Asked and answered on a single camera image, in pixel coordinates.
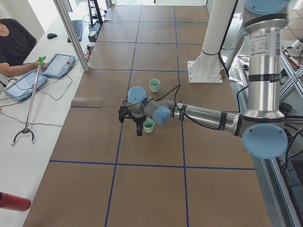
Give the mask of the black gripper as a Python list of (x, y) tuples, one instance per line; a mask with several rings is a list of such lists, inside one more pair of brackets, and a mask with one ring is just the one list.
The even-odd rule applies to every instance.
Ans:
[(143, 115), (141, 117), (135, 117), (133, 116), (133, 121), (136, 123), (136, 133), (137, 136), (142, 136), (143, 135), (143, 123), (146, 120), (146, 116)]

